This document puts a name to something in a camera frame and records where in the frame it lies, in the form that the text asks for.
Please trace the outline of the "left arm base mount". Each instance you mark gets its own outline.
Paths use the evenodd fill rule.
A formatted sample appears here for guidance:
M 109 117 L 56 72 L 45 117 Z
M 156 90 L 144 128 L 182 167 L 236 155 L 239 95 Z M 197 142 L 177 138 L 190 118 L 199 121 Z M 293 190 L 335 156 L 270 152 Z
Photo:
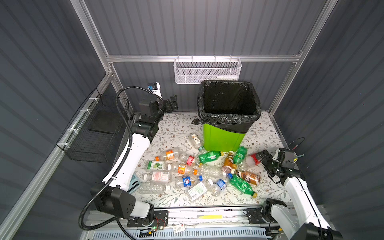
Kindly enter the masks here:
M 128 219 L 128 228 L 142 228 L 142 227 L 166 227 L 168 225 L 169 211 L 154 210 L 149 212 L 146 218 L 133 218 Z

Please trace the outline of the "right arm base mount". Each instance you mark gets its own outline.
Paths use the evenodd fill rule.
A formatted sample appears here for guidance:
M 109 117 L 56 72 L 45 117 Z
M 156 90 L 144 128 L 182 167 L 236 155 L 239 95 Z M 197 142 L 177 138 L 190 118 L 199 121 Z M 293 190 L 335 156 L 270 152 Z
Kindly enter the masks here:
M 249 224 L 269 224 L 271 220 L 263 214 L 263 207 L 245 209 Z

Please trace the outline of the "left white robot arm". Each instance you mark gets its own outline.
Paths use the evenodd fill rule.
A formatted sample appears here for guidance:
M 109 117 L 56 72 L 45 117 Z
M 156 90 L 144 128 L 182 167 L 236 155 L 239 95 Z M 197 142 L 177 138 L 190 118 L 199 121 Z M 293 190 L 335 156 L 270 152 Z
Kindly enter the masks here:
M 116 164 L 102 180 L 100 189 L 92 189 L 93 203 L 98 211 L 119 218 L 153 219 L 154 207 L 139 201 L 129 193 L 135 169 L 159 130 L 165 113 L 178 110 L 177 96 L 160 100 L 155 95 L 139 102 L 140 114 L 131 126 L 132 135 L 123 148 Z

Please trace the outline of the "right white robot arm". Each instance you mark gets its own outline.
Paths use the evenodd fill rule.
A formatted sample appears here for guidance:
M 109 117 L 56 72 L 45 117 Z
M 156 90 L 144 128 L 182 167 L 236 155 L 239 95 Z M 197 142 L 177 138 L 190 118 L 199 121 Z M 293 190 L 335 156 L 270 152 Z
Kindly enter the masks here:
M 283 201 L 268 198 L 257 210 L 258 219 L 268 224 L 278 223 L 289 240 L 343 239 L 318 209 L 303 173 L 295 168 L 297 155 L 293 150 L 279 148 L 274 155 L 264 150 L 256 153 L 256 159 L 263 164 L 271 181 L 279 178 L 274 183 L 288 192 L 297 214 L 294 217 Z

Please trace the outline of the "clear bottle blue label front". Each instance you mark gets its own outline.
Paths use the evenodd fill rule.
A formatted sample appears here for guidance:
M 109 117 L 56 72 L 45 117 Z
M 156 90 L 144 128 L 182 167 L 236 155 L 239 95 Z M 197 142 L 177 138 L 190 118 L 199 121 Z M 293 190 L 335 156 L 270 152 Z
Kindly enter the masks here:
M 216 182 L 213 182 L 213 184 L 210 187 L 210 192 L 214 197 L 220 196 L 222 193 L 224 193 L 227 189 L 227 182 L 222 179 L 218 179 Z

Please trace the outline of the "red white round bottle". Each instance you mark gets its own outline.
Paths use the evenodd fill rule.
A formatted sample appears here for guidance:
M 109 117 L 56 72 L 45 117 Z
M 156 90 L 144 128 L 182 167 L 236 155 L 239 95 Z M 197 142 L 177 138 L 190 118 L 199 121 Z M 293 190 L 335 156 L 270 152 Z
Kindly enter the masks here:
M 249 156 L 246 156 L 245 162 L 249 167 L 254 167 L 261 163 L 263 160 L 264 155 L 261 153 L 253 153 Z

